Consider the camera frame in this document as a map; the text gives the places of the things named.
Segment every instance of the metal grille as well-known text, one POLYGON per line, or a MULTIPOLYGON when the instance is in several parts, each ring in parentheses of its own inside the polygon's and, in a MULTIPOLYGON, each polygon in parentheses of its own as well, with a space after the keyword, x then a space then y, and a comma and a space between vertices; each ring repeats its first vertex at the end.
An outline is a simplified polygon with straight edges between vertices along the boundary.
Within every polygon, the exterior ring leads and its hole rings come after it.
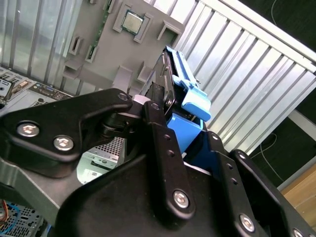
POLYGON ((8 206, 10 217, 7 221, 7 224, 4 228, 2 228, 1 231, 5 231, 6 229, 10 228, 10 226, 15 222, 17 217, 19 217, 19 219, 17 220, 12 230, 10 230, 5 235, 0 235, 0 237, 34 236, 39 227, 41 226, 43 218, 35 210, 14 203, 11 203, 11 205, 15 205, 20 210, 20 214, 18 215, 15 209, 12 209, 8 206))
POLYGON ((316 67, 223 1, 199 2, 176 48, 212 102, 208 129, 249 154, 316 87, 316 67))
POLYGON ((116 137, 112 142, 105 145, 97 146, 95 148, 102 150, 103 152, 108 152, 118 157, 120 151, 122 150, 123 141, 123 138, 116 137))

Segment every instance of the metal mesh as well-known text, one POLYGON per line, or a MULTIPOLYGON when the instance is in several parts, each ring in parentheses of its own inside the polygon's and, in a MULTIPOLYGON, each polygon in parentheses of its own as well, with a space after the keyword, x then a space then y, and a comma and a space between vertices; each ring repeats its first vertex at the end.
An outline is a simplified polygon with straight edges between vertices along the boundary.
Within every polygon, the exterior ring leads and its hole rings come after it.
POLYGON ((20 214, 17 214, 15 209, 12 209, 8 206, 9 209, 9 219, 6 225, 1 229, 1 231, 5 231, 10 228, 10 226, 15 222, 16 218, 19 217, 15 226, 5 235, 0 235, 0 237, 32 237, 35 236, 35 233, 38 231, 39 227, 43 222, 43 218, 40 214, 32 209, 27 207, 23 207, 14 203, 11 205, 15 205, 19 210, 20 214))
POLYGON ((35 104, 33 104, 31 107, 36 107, 36 106, 40 106, 40 105, 45 105, 48 104, 48 102, 44 101, 44 102, 39 102, 37 101, 35 104))
POLYGON ((8 73, 5 73, 3 75, 0 76, 0 79, 6 80, 8 79, 10 76, 8 75, 8 73))
POLYGON ((122 150, 123 141, 123 138, 116 137, 112 142, 105 145, 97 146, 95 148, 102 150, 103 152, 108 152, 118 157, 120 151, 122 150))

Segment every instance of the wooden surface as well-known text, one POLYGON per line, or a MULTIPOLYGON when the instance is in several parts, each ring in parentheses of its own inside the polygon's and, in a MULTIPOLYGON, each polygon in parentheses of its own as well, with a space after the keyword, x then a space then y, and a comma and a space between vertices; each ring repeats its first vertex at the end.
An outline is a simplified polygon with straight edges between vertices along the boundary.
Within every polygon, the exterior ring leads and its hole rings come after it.
POLYGON ((282 194, 316 231, 316 164, 286 187, 282 194))

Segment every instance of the black metal bracket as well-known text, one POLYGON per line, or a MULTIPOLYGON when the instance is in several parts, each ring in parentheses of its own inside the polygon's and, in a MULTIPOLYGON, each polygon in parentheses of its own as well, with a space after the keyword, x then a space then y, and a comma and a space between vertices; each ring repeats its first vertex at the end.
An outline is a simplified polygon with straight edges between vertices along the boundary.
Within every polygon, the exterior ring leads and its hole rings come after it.
POLYGON ((294 231, 302 236, 313 233, 247 154, 240 150, 228 153, 214 132, 203 131, 187 150, 185 161, 210 171, 220 182, 230 223, 239 235, 291 237, 294 231), (245 220, 252 221, 253 232, 245 220))
POLYGON ((9 113, 0 118, 0 156, 46 176, 67 176, 83 152, 112 140, 102 136, 100 121, 132 105, 126 93, 112 88, 9 113), (67 139, 62 145, 72 143, 71 149, 57 149, 59 137, 67 139))
POLYGON ((256 219, 269 226, 272 236, 313 236, 314 231, 263 172, 241 151, 232 151, 230 157, 236 162, 243 177, 247 195, 255 210, 256 219))
POLYGON ((140 140, 149 157, 155 213, 169 228, 178 229, 193 217, 196 205, 177 138, 167 127, 161 106, 148 101, 143 113, 146 122, 140 140))

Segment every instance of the screw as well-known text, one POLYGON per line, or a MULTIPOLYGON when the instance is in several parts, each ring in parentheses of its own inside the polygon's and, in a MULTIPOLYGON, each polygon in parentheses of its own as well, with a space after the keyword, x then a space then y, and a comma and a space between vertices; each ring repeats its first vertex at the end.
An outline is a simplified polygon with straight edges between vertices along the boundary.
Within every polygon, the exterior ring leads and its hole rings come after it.
POLYGON ((123 93, 118 94, 118 97, 119 97, 121 100, 123 100, 123 101, 127 101, 127 100, 128 100, 127 96, 126 96, 125 94, 123 94, 123 93))
POLYGON ((239 152, 239 156, 242 158, 242 159, 246 159, 246 157, 244 156, 243 153, 239 152))
POLYGON ((18 126, 17 132, 24 137, 35 137, 40 133, 40 129, 32 123, 24 123, 18 126))
POLYGON ((218 136, 216 136, 215 134, 213 134, 212 137, 213 137, 215 140, 218 140, 218 136))
POLYGON ((155 110, 159 110, 159 105, 156 104, 156 103, 152 103, 152 107, 153 107, 155 110))
POLYGON ((301 234, 301 232, 299 232, 297 229, 293 229, 294 232, 294 236, 295 237, 303 237, 303 235, 301 234))
POLYGON ((240 218, 242 225, 245 227, 246 230, 248 230, 249 232, 255 231, 255 226, 252 223, 251 219, 247 215, 241 214, 239 216, 239 218, 240 218))
POLYGON ((54 146, 60 151, 69 151, 74 147, 74 142, 66 136, 58 136, 54 140, 54 146))
POLYGON ((169 107, 172 104, 172 101, 170 99, 167 99, 165 102, 166 106, 169 107))
POLYGON ((182 191, 176 190, 173 193, 173 199, 175 200, 176 204, 181 208, 187 208, 189 206, 189 199, 182 191))

